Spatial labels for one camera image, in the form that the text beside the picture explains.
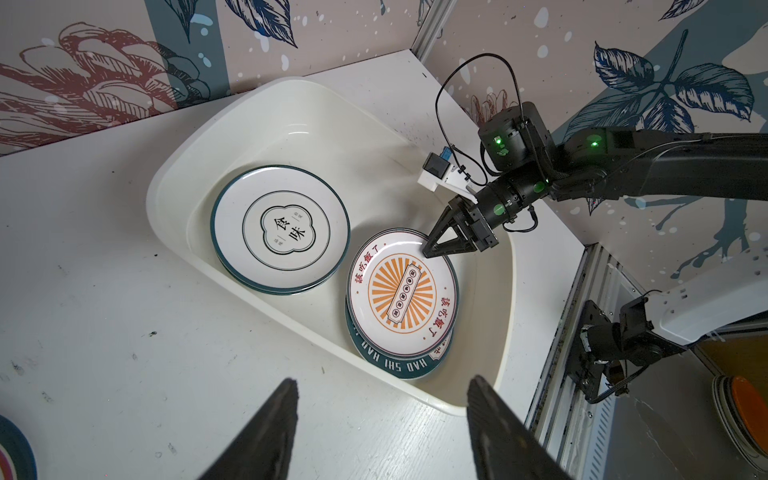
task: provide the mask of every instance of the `floral wallpaper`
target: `floral wallpaper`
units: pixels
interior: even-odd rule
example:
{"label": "floral wallpaper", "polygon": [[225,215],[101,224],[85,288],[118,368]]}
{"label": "floral wallpaper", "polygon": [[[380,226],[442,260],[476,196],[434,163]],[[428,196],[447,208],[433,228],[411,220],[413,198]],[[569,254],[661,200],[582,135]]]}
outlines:
{"label": "floral wallpaper", "polygon": [[8,4],[0,19],[0,155],[409,48],[431,4]]}
{"label": "floral wallpaper", "polygon": [[[459,0],[427,68],[445,77],[481,51],[506,57],[523,101],[563,141],[590,126],[768,133],[768,4],[754,0]],[[477,124],[515,104],[481,59],[447,89]],[[668,289],[768,236],[768,204],[695,196],[551,202],[646,289]]]}

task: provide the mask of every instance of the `plate with orange sunburst design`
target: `plate with orange sunburst design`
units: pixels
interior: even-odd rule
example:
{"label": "plate with orange sunburst design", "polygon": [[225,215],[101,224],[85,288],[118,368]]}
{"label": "plate with orange sunburst design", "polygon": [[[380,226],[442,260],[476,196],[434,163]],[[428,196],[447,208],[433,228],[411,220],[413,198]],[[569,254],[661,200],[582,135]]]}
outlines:
{"label": "plate with orange sunburst design", "polygon": [[458,284],[448,257],[425,258],[426,235],[385,230],[368,240],[349,271],[347,303],[360,335],[400,359],[434,350],[453,327]]}

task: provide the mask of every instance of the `ceramic plate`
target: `ceramic plate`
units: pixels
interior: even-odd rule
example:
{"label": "ceramic plate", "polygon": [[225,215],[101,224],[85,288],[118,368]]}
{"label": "ceramic plate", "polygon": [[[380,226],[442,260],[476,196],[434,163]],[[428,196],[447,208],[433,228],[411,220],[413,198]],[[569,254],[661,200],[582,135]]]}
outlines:
{"label": "ceramic plate", "polygon": [[35,456],[21,430],[0,416],[0,478],[34,480],[38,477]]}
{"label": "ceramic plate", "polygon": [[352,316],[349,314],[349,306],[344,308],[344,313],[346,314],[346,327],[349,329],[352,342],[360,355],[368,362],[392,373],[399,379],[413,380],[430,373],[440,364],[445,355],[448,354],[448,349],[451,348],[453,331],[448,332],[448,335],[437,348],[422,357],[406,360],[396,359],[373,348],[360,336],[355,323],[352,321]]}
{"label": "ceramic plate", "polygon": [[347,303],[360,335],[388,356],[413,359],[442,343],[453,327],[458,285],[448,257],[425,258],[426,236],[386,230],[353,261]]}
{"label": "ceramic plate", "polygon": [[274,294],[321,284],[349,246],[349,218],[336,192],[310,172],[282,165],[232,180],[214,204],[210,232],[235,278]]}

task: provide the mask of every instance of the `orange sunburst pattern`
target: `orange sunburst pattern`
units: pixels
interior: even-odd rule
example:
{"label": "orange sunburst pattern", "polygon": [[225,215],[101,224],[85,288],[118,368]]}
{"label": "orange sunburst pattern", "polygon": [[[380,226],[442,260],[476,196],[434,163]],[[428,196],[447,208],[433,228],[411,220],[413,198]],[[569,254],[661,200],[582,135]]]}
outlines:
{"label": "orange sunburst pattern", "polygon": [[[408,265],[418,268],[421,276],[413,289],[402,321],[394,323],[388,318],[387,309],[395,300]],[[435,311],[435,281],[426,265],[415,257],[405,253],[390,255],[374,267],[368,287],[368,299],[376,318],[387,329],[397,333],[415,332],[427,324]]]}

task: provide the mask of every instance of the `white plate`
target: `white plate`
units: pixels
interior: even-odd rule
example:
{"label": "white plate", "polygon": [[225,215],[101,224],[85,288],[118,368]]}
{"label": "white plate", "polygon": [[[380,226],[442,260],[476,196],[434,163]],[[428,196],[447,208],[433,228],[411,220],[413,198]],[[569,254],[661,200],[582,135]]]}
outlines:
{"label": "white plate", "polygon": [[214,204],[210,232],[227,270],[265,293],[319,285],[349,246],[349,218],[336,192],[310,172],[282,165],[232,180]]}
{"label": "white plate", "polygon": [[393,229],[363,245],[349,271],[349,311],[360,334],[400,359],[434,350],[453,327],[458,285],[448,257],[425,258],[426,236]]}

